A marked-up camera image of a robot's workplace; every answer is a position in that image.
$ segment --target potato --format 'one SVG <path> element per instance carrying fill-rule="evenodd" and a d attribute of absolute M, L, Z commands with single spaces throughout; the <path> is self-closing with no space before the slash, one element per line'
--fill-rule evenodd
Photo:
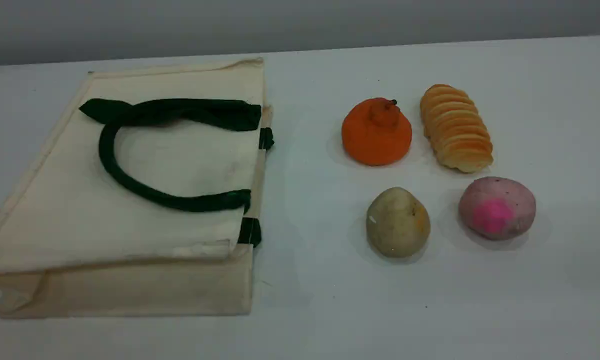
<path fill-rule="evenodd" d="M 517 181 L 489 176 L 467 187 L 458 210 L 467 228 L 486 239 L 506 240 L 531 228 L 536 218 L 536 198 Z"/>
<path fill-rule="evenodd" d="M 429 214 L 422 203 L 402 187 L 383 191 L 366 212 L 366 236 L 389 258 L 414 255 L 431 232 Z"/>

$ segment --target table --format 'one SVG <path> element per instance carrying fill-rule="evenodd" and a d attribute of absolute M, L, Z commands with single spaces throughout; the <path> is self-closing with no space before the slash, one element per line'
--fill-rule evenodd
<path fill-rule="evenodd" d="M 0 359 L 600 360 L 600 36 L 262 54 L 274 106 L 250 316 L 0 320 Z M 87 71 L 247 55 L 0 66 L 0 205 Z M 494 143 L 489 171 L 439 166 L 418 102 L 433 84 L 476 102 Z M 382 96 L 414 128 L 409 154 L 369 168 L 339 130 Z M 472 180 L 513 178 L 538 202 L 517 240 L 465 232 Z M 364 214 L 405 187 L 432 221 L 419 259 L 366 244 Z"/>

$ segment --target pink potato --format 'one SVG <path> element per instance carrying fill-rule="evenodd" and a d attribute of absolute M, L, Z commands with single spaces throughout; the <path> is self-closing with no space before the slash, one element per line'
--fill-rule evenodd
<path fill-rule="evenodd" d="M 488 176 L 467 187 L 458 210 L 467 228 L 486 239 L 506 240 L 531 228 L 536 218 L 536 198 L 517 181 Z"/>

